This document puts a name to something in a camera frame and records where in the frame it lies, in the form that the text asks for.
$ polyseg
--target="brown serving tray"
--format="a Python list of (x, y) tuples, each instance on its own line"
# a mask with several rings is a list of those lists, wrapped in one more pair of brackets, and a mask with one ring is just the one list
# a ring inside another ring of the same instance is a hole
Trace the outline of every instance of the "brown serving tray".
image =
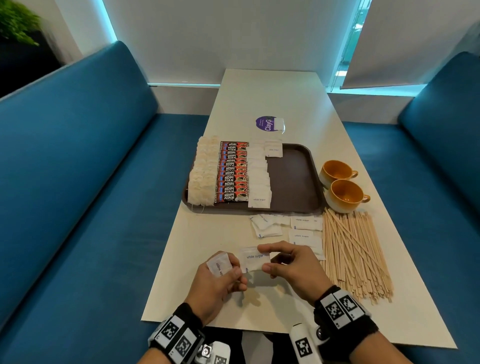
[(320, 214), (326, 206), (323, 186), (310, 150), (300, 144), (283, 144), (283, 157), (267, 157), (272, 202), (270, 208), (248, 207), (248, 202), (222, 202), (197, 206), (187, 202), (188, 178), (182, 201), (194, 212), (249, 212)]

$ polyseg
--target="orange cup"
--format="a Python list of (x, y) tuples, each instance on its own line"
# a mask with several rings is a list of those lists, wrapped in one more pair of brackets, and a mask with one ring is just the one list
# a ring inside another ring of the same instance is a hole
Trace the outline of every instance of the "orange cup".
[(349, 213), (361, 203), (369, 202), (370, 196), (356, 183), (349, 180), (336, 180), (325, 194), (328, 205), (336, 212)]
[(358, 172), (353, 170), (347, 163), (339, 160), (328, 160), (322, 166), (319, 177), (326, 188), (330, 188), (333, 181), (348, 180), (358, 176)]

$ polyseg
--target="fingernail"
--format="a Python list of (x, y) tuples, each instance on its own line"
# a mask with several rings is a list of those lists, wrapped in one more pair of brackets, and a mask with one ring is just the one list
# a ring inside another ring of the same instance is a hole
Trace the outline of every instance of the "fingernail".
[(272, 269), (268, 264), (264, 264), (262, 265), (262, 271), (264, 271), (265, 273), (270, 273)]

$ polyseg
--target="hand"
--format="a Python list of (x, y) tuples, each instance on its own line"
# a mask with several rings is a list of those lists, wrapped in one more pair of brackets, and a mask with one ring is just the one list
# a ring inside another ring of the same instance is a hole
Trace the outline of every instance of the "hand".
[(218, 315), (229, 293), (247, 290), (247, 278), (242, 276), (239, 260), (232, 253), (228, 253), (228, 257), (233, 269), (221, 277), (215, 277), (206, 262), (200, 264), (185, 299), (204, 326)]
[(294, 245), (286, 241), (260, 244), (260, 253), (280, 252), (265, 263), (262, 271), (271, 278), (282, 277), (292, 286), (295, 293), (312, 306), (327, 289), (333, 286), (310, 247)]

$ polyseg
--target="black planter box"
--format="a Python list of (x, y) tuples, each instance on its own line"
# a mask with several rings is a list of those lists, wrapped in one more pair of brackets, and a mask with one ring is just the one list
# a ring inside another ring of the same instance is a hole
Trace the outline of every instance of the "black planter box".
[(43, 34), (30, 36), (39, 46), (0, 37), (0, 97), (61, 67)]

